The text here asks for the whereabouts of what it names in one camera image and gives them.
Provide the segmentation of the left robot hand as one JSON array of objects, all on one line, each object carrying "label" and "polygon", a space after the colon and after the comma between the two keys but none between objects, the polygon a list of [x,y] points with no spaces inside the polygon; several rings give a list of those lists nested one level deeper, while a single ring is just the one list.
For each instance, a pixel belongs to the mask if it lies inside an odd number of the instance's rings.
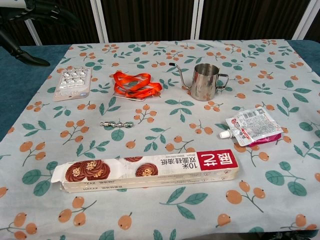
[{"label": "left robot hand", "polygon": [[50,0],[2,0],[0,2],[0,45],[13,57],[30,66],[49,67],[44,59],[22,50],[16,40],[4,29],[9,21],[44,21],[49,24],[76,28],[80,21],[70,11]]}]

